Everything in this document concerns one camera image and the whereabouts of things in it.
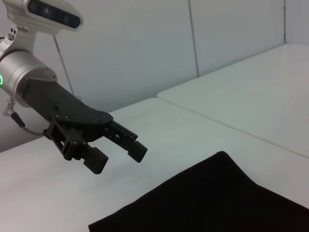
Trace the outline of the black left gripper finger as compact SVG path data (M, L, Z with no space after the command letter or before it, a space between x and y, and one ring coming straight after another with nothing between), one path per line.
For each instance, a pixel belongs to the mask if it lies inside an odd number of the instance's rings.
M119 147L127 151L127 154L140 163L144 158L147 148L137 141L137 135L115 121L104 125L104 136Z

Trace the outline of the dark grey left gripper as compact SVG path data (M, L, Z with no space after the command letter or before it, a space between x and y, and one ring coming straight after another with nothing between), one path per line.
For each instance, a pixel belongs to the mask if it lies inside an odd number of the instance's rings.
M22 100L50 123L44 134L65 160L83 159L94 174L102 172L108 157L88 143L101 137L110 138L112 116L87 106L52 81L28 79Z

